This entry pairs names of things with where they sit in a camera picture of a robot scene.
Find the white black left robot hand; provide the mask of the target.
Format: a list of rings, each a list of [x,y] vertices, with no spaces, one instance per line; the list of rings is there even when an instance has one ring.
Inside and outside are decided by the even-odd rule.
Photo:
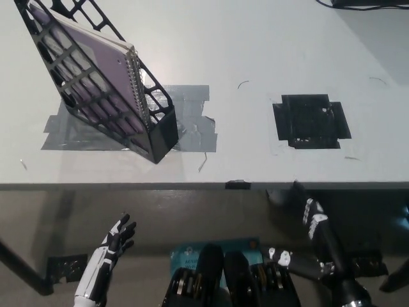
[[[113,270],[125,251],[134,245],[137,223],[123,214],[94,250],[74,295],[74,307],[105,306]]]

